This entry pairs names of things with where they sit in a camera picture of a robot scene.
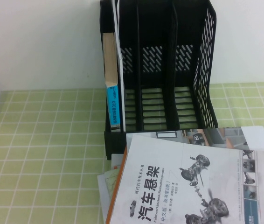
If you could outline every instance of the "white book cover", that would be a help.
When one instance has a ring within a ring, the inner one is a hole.
[[[264,151],[253,160],[241,150],[134,135],[110,223],[264,224]]]

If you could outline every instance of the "blue book spine label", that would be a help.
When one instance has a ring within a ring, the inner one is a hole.
[[[108,87],[106,91],[110,125],[120,125],[118,86]]]

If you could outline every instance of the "ventilation slot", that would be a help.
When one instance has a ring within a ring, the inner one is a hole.
[[[211,52],[212,52],[212,41],[214,33],[214,20],[209,10],[207,11],[207,17],[205,19],[204,31],[202,34],[202,44],[200,47],[200,63],[201,71],[200,78],[198,82],[198,87],[194,85],[195,88],[198,88],[197,98],[199,103],[199,108],[201,110],[202,119],[204,122],[205,128],[215,127],[213,117],[210,113],[210,106],[208,105],[208,93],[207,93],[207,84],[210,76],[210,61],[211,61]]]
[[[187,71],[190,70],[191,58],[193,52],[193,45],[177,45],[175,56],[175,70]]]
[[[121,49],[122,57],[123,57],[123,74],[133,73],[132,66],[132,48],[124,48]]]
[[[142,71],[144,73],[160,72],[162,47],[146,47],[142,49]]]
[[[144,130],[166,130],[162,89],[142,89]]]
[[[126,131],[136,131],[136,107],[135,107],[135,91],[125,90],[125,117]]]
[[[180,129],[197,128],[197,120],[189,87],[176,87],[174,95]]]

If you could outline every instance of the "book spine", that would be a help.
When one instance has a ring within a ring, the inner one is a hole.
[[[106,89],[107,106],[109,121],[112,132],[120,131],[120,111],[119,111],[119,97],[118,86],[111,86]]]

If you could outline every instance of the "grid pattern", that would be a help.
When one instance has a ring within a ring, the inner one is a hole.
[[[264,83],[215,84],[219,126],[264,126]],[[102,224],[97,175],[105,90],[5,91],[0,98],[0,224]]]
[[[264,126],[264,83],[213,84],[210,96],[219,127]]]

